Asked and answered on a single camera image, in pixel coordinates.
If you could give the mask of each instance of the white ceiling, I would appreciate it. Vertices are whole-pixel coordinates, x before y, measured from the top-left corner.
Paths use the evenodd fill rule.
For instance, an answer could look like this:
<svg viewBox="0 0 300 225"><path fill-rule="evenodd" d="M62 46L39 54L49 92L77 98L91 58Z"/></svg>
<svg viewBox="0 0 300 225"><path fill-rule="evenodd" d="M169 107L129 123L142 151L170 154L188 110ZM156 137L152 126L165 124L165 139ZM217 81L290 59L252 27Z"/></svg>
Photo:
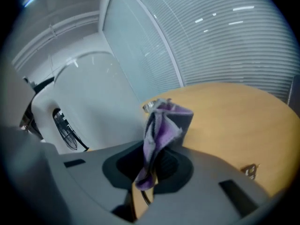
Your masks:
<svg viewBox="0 0 300 225"><path fill-rule="evenodd" d="M7 59L14 57L34 37L67 18L99 10L99 0L34 0L16 20L5 47Z"/></svg>

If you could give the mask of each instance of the ceiling light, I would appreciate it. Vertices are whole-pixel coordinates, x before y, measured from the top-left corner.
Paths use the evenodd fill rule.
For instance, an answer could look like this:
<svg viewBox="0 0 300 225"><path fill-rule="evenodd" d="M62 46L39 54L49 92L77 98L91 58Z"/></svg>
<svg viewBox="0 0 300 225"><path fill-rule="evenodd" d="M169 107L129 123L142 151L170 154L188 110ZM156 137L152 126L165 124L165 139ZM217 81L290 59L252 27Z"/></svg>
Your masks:
<svg viewBox="0 0 300 225"><path fill-rule="evenodd" d="M203 21L203 18L200 18L200 19L196 20L195 23L198 23L198 22L201 22L201 21Z"/></svg>
<svg viewBox="0 0 300 225"><path fill-rule="evenodd" d="M238 24L238 23L242 23L243 21L238 21L238 22L231 22L228 25L233 25L233 24Z"/></svg>
<svg viewBox="0 0 300 225"><path fill-rule="evenodd" d="M236 7L233 9L233 11L239 11L239 10L244 10L244 9L253 9L254 6L247 6L247 7Z"/></svg>
<svg viewBox="0 0 300 225"><path fill-rule="evenodd" d="M24 4L24 8L27 7L30 3L32 3L34 0L25 0Z"/></svg>

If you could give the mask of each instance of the white blinds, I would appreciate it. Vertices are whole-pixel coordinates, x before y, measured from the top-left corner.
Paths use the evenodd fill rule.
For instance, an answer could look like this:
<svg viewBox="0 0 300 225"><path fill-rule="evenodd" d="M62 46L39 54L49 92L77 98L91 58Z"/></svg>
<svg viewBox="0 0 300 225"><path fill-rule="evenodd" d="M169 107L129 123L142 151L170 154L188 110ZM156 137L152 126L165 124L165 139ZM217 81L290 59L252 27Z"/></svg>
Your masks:
<svg viewBox="0 0 300 225"><path fill-rule="evenodd" d="M270 0L141 0L164 32L185 85L233 82L286 100L299 47Z"/></svg>
<svg viewBox="0 0 300 225"><path fill-rule="evenodd" d="M137 0L111 0L103 32L141 102L180 87L166 47Z"/></svg>

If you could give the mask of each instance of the purple rag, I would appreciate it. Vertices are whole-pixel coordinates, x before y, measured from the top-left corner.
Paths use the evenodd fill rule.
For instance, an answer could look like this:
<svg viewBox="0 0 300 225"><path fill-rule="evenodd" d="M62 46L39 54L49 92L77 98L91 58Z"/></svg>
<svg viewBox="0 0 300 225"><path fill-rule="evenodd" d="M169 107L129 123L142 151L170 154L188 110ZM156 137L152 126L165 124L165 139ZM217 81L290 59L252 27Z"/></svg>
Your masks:
<svg viewBox="0 0 300 225"><path fill-rule="evenodd" d="M148 116L144 134L144 167L135 179L135 186L145 191L155 185L154 161L158 153L182 135L182 129L168 115L193 116L187 108L172 103L170 99L158 99Z"/></svg>

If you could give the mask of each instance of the wooden table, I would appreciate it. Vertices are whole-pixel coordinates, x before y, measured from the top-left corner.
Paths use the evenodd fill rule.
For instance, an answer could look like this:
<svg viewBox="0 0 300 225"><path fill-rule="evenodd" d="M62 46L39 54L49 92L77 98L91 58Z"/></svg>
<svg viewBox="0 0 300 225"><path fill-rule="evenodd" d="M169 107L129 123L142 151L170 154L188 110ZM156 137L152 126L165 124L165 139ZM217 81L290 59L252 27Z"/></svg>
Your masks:
<svg viewBox="0 0 300 225"><path fill-rule="evenodd" d="M171 98L194 111L184 147L222 158L237 169L260 164L255 181L270 195L294 178L300 158L300 119L273 95L241 84L202 83L151 100L156 98ZM133 193L139 217L146 207L140 193L135 189Z"/></svg>

